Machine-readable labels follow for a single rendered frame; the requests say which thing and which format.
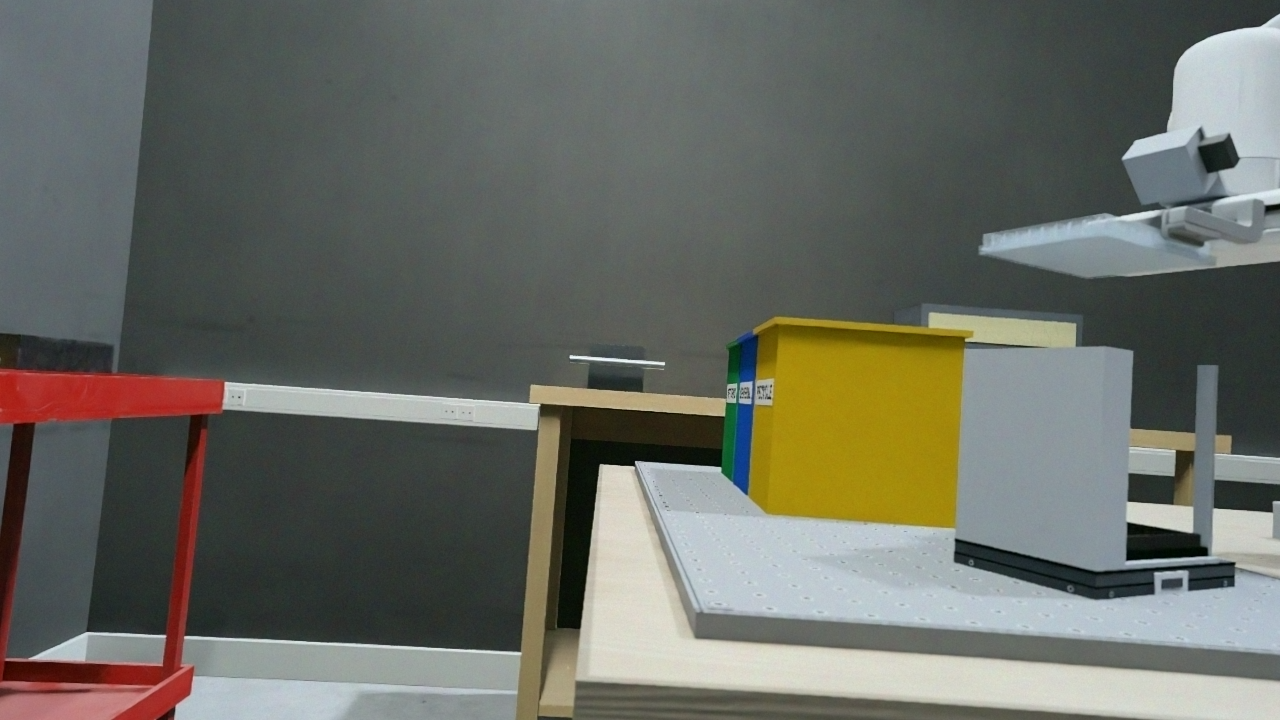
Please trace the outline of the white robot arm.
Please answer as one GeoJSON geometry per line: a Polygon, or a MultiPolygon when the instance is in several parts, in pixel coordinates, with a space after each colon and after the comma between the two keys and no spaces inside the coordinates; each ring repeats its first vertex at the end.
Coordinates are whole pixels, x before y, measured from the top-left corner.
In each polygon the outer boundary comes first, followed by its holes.
{"type": "Polygon", "coordinates": [[[1280,190],[1280,15],[1262,27],[1206,38],[1180,58],[1169,133],[1137,140],[1123,158],[1140,205],[1280,190]]]}

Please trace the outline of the blue open bin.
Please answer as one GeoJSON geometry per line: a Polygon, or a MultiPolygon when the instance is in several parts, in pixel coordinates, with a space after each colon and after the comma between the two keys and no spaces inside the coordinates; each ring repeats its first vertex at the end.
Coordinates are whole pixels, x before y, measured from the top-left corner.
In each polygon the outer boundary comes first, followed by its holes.
{"type": "Polygon", "coordinates": [[[756,348],[758,334],[753,331],[739,337],[737,343],[742,345],[740,379],[739,379],[739,410],[733,456],[733,486],[737,486],[748,496],[749,471],[753,441],[753,410],[756,379],[756,348]]]}

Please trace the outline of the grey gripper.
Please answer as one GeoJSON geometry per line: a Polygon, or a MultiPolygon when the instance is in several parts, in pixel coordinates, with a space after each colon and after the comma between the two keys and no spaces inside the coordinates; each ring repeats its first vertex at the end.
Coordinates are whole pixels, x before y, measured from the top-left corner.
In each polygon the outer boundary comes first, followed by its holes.
{"type": "Polygon", "coordinates": [[[1274,190],[1119,218],[1157,228],[1162,240],[1192,249],[1210,243],[1217,266],[1235,266],[1280,261],[1279,209],[1280,190],[1274,190]]]}

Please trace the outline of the green returns bin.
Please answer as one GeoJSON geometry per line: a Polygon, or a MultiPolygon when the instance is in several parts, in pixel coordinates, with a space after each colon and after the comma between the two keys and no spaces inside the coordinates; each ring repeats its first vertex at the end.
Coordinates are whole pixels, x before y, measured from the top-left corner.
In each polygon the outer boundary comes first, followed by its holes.
{"type": "Polygon", "coordinates": [[[737,424],[737,409],[739,409],[739,378],[740,378],[740,363],[741,363],[741,348],[742,345],[737,343],[739,340],[733,340],[730,345],[726,345],[724,350],[730,350],[728,361],[728,375],[727,375],[727,391],[726,391],[726,407],[724,407],[724,437],[723,437],[723,452],[722,452],[722,468],[721,473],[733,482],[733,454],[735,454],[735,439],[736,439],[736,424],[737,424]]]}

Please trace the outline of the yellow bin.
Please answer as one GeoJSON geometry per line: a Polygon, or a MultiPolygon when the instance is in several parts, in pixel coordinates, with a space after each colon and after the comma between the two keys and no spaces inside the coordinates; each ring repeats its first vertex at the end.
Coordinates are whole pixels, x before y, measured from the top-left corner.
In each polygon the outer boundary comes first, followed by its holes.
{"type": "Polygon", "coordinates": [[[774,316],[753,334],[748,497],[756,506],[955,529],[974,331],[774,316]]]}

